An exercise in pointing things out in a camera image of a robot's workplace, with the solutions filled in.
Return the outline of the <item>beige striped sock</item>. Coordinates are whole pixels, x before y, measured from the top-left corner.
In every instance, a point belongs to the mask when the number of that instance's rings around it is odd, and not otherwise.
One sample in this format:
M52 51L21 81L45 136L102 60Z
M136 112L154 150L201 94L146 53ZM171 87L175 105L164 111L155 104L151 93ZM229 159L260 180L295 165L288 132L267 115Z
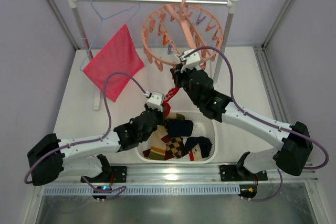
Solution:
M167 130L165 127L159 125L151 136L151 148L144 151L143 155L146 159L163 161L165 159L166 143L170 140Z

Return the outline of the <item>red sock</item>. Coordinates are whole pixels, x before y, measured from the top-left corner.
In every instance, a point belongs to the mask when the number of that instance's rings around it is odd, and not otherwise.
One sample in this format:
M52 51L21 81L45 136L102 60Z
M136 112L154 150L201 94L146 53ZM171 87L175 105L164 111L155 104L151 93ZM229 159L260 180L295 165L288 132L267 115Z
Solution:
M176 88L176 87L171 88L167 92L167 94L164 96L163 105L167 106L169 101L178 93L178 91L179 91L179 88Z

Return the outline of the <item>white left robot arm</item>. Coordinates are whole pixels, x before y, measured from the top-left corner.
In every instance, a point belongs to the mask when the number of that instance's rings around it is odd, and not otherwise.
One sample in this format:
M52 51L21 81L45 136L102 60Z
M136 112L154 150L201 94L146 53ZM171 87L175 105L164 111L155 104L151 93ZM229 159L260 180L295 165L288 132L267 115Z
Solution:
M84 138L59 139L55 133L45 135L28 153L29 170L25 184L47 185L61 176L80 176L82 180L102 182L111 172L105 153L134 149L146 142L164 124L167 108L145 110L129 122L104 134Z

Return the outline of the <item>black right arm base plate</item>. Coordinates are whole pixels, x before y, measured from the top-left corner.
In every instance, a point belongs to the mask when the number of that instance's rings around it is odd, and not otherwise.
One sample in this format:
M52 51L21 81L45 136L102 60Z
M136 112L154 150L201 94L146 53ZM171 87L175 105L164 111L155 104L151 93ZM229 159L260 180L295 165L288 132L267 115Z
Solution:
M266 171L256 174L249 172L246 168L236 165L220 165L219 174L222 182L242 182L242 181L267 181Z

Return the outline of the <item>pink round clip hanger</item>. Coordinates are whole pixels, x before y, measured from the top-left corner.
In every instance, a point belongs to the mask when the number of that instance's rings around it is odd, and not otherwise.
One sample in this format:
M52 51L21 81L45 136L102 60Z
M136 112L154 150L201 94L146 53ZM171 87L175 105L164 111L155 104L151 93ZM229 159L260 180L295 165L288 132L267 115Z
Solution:
M203 46L220 49L224 31L208 10L181 0L165 4L152 12L141 30L143 52L149 63L162 71L164 65L175 67L183 51Z

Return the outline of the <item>navy blue sock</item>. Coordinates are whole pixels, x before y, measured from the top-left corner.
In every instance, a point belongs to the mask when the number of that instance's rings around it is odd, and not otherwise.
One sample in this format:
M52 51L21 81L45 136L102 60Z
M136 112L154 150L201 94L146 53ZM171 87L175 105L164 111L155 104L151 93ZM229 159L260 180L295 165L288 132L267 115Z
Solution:
M170 119L165 126L170 137L189 137L192 135L194 123L190 120Z
M210 156L212 143L210 139L200 137L189 137L185 143L185 150L190 157L190 161L200 161Z

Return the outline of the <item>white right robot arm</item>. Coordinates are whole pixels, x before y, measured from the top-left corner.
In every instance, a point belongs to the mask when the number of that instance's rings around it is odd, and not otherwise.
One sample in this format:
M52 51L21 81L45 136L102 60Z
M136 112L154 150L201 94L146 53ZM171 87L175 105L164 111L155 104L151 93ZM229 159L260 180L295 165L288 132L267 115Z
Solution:
M301 175L313 149L307 140L309 131L305 124L290 125L241 111L231 97L214 89L212 79L204 70L182 70L179 64L170 72L175 86L186 92L206 118L238 127L272 146L265 151L245 152L240 157L236 170L242 179L269 169Z

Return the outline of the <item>brown argyle sock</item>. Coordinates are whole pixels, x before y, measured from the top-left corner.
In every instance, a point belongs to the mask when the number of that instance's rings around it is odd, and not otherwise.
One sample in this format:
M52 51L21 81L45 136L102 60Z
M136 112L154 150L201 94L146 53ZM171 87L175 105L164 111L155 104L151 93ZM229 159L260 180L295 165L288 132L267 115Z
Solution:
M170 137L165 128L160 139L165 143L165 161L172 158L180 159L188 154L183 139L181 137Z

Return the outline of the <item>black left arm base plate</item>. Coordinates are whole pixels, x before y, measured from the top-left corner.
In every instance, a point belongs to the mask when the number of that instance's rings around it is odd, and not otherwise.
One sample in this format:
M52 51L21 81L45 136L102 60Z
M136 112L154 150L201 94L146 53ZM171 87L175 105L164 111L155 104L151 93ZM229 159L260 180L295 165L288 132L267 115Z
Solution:
M86 176L86 179L90 183L125 183L127 181L127 167L109 166L104 168L99 175L95 177Z

